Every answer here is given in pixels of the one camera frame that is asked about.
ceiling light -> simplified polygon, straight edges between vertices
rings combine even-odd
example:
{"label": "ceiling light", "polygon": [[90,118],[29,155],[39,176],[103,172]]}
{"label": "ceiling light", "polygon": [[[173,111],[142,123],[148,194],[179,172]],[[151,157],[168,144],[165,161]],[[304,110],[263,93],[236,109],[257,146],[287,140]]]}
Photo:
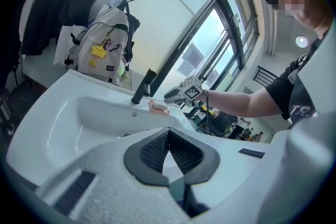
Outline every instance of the ceiling light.
{"label": "ceiling light", "polygon": [[295,42],[300,48],[308,47],[308,40],[305,37],[302,36],[297,37]]}

soap bar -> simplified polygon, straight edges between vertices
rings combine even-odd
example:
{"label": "soap bar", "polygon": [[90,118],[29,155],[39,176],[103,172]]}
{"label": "soap bar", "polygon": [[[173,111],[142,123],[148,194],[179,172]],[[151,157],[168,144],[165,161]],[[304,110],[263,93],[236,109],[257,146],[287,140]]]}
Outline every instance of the soap bar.
{"label": "soap bar", "polygon": [[160,101],[154,101],[152,102],[152,106],[154,109],[160,109],[160,110],[166,110],[168,108],[168,106]]}

black t-shirt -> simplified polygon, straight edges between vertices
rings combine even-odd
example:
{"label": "black t-shirt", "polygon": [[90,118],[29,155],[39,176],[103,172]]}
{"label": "black t-shirt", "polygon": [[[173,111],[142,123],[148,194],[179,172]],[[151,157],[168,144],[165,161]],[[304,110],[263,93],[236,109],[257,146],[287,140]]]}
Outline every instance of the black t-shirt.
{"label": "black t-shirt", "polygon": [[309,61],[321,42],[321,39],[316,39],[311,44],[308,55],[292,62],[281,76],[266,86],[266,90],[282,111],[282,117],[285,120],[291,118],[293,124],[315,113],[315,107],[297,73]]}

white sink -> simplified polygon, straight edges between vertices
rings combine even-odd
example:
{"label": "white sink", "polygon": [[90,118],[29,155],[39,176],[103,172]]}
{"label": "white sink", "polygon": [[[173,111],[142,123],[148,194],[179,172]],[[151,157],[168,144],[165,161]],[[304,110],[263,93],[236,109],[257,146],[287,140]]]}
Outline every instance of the white sink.
{"label": "white sink", "polygon": [[[170,115],[159,115],[149,111],[151,98],[144,97],[134,105],[133,95],[69,70],[28,111],[6,161],[26,180],[40,186],[56,170],[98,144],[166,126],[193,130],[179,106],[169,105]],[[167,160],[173,167],[171,156]]]}

railing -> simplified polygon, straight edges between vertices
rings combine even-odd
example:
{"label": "railing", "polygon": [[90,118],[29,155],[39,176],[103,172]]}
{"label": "railing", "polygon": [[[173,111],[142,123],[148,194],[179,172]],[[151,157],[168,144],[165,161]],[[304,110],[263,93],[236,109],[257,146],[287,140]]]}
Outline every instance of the railing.
{"label": "railing", "polygon": [[277,77],[277,75],[274,75],[265,68],[258,66],[258,71],[253,80],[265,87],[271,84]]}

